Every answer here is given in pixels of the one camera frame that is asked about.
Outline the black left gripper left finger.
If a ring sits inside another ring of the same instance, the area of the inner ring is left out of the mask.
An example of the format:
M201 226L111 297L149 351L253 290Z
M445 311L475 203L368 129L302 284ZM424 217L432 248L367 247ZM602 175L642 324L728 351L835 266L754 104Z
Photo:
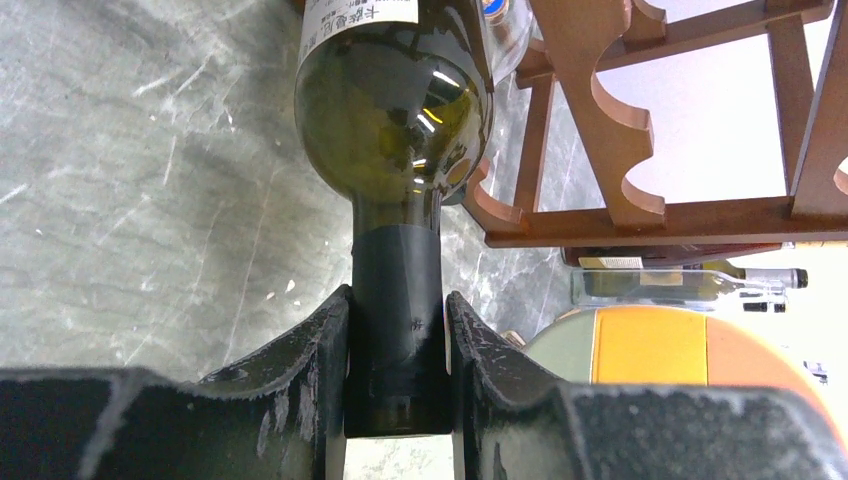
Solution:
M5 479L339 479L350 290L198 382L140 368L1 372Z

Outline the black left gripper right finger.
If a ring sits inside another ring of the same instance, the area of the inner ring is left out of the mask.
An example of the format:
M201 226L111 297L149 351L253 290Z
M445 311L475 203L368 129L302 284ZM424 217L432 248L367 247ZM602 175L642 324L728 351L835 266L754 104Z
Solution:
M563 380L458 292L451 341L457 479L843 479L836 429L778 388Z

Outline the clear glass bottle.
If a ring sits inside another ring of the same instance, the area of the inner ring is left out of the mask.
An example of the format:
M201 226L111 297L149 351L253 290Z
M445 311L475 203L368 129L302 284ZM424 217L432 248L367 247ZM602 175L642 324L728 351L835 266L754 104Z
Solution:
M578 269L570 299L581 307L666 306L700 312L784 313L778 280L742 279L715 270Z

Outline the black capped bottle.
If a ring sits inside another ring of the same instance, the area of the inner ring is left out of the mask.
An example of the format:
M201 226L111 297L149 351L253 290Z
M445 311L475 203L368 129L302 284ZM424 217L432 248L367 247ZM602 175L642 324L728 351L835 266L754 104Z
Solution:
M352 206L349 438L452 429L440 212L482 158L493 97L477 1L304 5L296 126Z

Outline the dark bottle white label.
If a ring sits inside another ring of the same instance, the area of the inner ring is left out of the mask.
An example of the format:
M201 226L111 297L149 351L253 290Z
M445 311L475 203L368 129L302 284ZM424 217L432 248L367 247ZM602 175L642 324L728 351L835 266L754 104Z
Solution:
M562 247L566 265L586 269L642 269L693 265L781 249L847 247L846 241Z

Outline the dark green wine bottle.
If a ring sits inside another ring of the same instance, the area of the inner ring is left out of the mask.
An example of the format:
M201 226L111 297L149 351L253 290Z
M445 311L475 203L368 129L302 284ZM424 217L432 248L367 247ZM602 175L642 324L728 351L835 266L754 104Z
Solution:
M683 269L719 271L734 278L751 281L779 281L789 289L804 289L809 285L808 272L800 268L743 268L722 259L684 265Z

